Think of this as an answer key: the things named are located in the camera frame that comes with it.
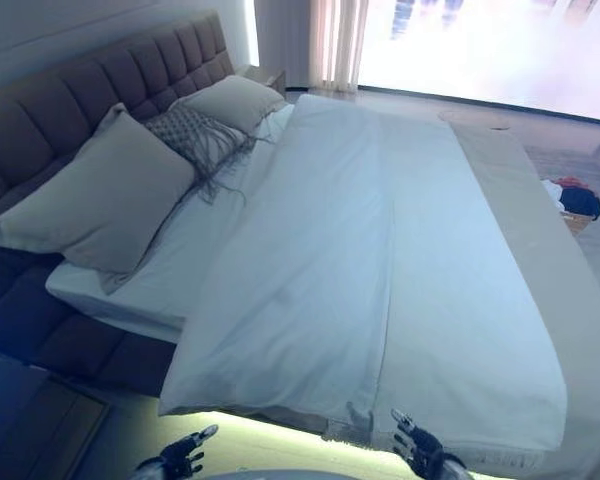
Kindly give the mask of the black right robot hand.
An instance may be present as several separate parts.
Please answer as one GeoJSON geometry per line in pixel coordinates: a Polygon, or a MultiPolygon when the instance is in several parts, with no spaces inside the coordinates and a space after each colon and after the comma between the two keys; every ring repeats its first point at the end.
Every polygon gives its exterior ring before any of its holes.
{"type": "Polygon", "coordinates": [[[397,427],[393,435],[393,451],[418,477],[438,479],[444,463],[444,450],[440,441],[418,427],[408,415],[392,409],[391,416],[397,427]]]}

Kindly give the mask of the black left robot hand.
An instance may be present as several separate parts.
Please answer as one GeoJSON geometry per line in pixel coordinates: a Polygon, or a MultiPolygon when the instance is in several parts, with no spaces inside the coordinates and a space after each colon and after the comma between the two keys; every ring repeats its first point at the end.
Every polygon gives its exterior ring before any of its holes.
{"type": "Polygon", "coordinates": [[[165,479],[188,479],[201,472],[204,453],[198,449],[218,430],[219,426],[213,424],[166,446],[160,453],[165,479]]]}

